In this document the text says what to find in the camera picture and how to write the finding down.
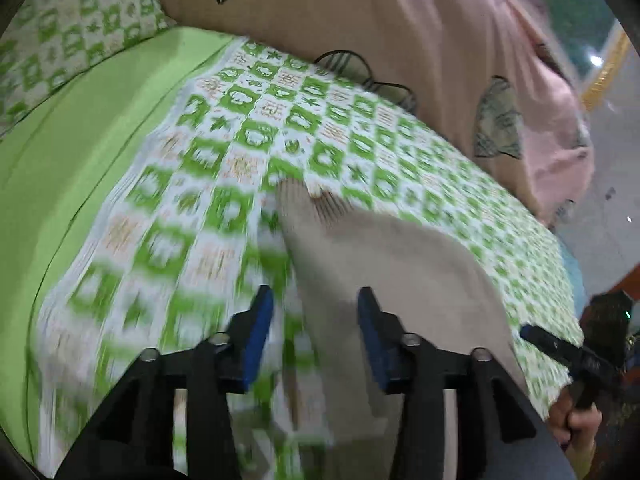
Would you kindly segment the person's right hand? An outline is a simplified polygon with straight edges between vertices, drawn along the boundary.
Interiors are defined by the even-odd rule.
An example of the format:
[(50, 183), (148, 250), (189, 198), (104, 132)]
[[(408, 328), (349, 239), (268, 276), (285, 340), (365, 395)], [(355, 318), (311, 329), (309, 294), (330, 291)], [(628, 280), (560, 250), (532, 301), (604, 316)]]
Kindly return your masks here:
[(584, 454), (596, 446), (596, 435), (602, 422), (602, 413), (596, 404), (578, 410), (565, 386), (558, 398), (550, 406), (547, 426), (559, 444), (565, 444), (567, 451)]

